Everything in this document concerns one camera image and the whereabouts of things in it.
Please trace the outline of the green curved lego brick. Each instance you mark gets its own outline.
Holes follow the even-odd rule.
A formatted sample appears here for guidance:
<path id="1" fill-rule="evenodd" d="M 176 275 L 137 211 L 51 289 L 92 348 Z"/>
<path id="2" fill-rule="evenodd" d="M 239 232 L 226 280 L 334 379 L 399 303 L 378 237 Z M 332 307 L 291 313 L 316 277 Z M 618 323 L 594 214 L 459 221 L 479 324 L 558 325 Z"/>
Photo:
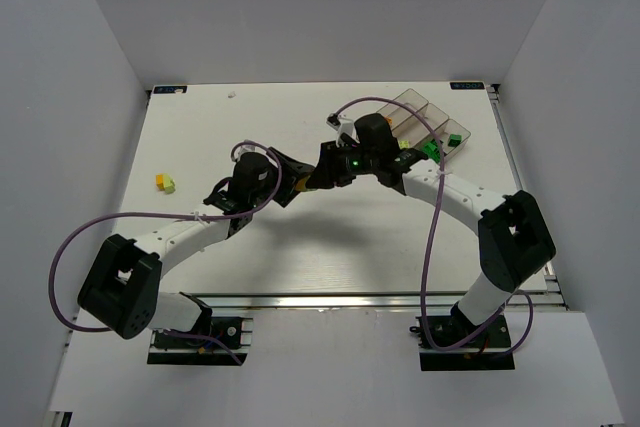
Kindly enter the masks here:
<path id="1" fill-rule="evenodd" d="M 434 162 L 439 163 L 441 161 L 439 143 L 435 139 L 425 143 L 421 147 L 421 151 Z"/>

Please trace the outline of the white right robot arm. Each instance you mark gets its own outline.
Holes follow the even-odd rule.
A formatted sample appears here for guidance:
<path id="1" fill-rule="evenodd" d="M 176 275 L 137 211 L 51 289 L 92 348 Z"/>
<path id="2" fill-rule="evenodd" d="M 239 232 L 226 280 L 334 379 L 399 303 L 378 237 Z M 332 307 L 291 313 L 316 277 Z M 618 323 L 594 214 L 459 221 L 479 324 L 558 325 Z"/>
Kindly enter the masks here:
<path id="1" fill-rule="evenodd" d="M 493 321 L 521 285 L 556 255 L 556 247 L 535 198 L 520 190 L 498 194 L 446 172 L 422 149 L 403 148 L 388 121 L 368 114 L 351 124 L 333 114 L 336 131 L 322 143 L 318 164 L 306 180 L 308 190 L 328 190 L 351 184 L 361 175 L 399 194 L 433 206 L 467 228 L 479 242 L 481 272 L 450 311 L 441 329 L 425 332 L 436 350 L 470 343 Z"/>

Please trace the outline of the orange rounded lego brick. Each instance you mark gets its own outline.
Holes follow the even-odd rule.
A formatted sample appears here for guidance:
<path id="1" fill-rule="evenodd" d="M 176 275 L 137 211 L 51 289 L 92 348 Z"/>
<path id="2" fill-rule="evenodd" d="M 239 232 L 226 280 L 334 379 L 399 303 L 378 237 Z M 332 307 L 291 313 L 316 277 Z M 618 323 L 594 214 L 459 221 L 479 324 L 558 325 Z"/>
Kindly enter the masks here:
<path id="1" fill-rule="evenodd" d="M 305 192 L 305 191 L 307 191 L 307 186 L 306 186 L 306 182 L 307 182 L 307 180 L 308 180 L 308 178 L 307 178 L 307 177 L 305 177 L 305 178 L 303 178 L 303 179 L 299 180 L 299 181 L 297 182 L 296 186 L 295 186 L 295 189 L 296 189 L 298 192 Z"/>

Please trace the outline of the orange small lego brick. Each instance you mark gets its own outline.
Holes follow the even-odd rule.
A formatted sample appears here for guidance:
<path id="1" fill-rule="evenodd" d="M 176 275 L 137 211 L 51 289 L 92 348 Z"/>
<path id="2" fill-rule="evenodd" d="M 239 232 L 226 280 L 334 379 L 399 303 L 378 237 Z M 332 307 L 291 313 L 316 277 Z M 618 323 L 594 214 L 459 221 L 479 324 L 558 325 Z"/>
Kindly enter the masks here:
<path id="1" fill-rule="evenodd" d="M 164 191 L 168 185 L 169 179 L 166 174 L 157 174 L 155 176 L 155 185 L 160 191 Z"/>

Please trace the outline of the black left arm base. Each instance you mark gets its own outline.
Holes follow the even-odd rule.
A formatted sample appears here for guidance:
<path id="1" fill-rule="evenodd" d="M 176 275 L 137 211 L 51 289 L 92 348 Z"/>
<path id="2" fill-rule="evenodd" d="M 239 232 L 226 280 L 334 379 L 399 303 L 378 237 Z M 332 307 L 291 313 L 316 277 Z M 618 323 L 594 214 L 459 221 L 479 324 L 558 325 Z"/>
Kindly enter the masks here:
<path id="1" fill-rule="evenodd" d="M 252 334 L 252 318 L 229 315 L 213 317 L 209 331 L 193 338 L 154 331 L 147 364 L 239 367 L 248 357 Z"/>

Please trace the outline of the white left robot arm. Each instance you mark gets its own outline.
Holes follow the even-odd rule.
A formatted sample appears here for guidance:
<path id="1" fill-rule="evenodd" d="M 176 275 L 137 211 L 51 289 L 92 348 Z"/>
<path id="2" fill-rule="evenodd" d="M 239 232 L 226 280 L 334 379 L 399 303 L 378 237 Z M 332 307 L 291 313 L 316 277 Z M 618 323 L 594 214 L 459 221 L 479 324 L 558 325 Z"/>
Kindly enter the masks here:
<path id="1" fill-rule="evenodd" d="M 285 207 L 297 196 L 298 183 L 313 166 L 279 151 L 272 154 L 275 162 L 257 152 L 240 155 L 232 175 L 220 180 L 187 219 L 134 238 L 108 237 L 80 289 L 79 306 L 124 339 L 146 328 L 210 335 L 211 308 L 191 295 L 161 291 L 161 279 L 237 234 L 267 200 Z"/>

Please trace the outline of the pale green small lego brick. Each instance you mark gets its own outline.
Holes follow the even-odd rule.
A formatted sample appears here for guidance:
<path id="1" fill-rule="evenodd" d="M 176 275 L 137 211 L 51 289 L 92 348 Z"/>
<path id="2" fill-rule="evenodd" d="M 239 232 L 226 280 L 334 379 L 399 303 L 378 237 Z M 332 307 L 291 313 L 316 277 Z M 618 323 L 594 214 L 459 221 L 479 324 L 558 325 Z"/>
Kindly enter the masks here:
<path id="1" fill-rule="evenodd" d="M 166 194 L 171 194 L 175 192 L 175 183 L 173 180 L 169 179 L 169 180 L 165 180 L 163 182 L 163 190 Z"/>

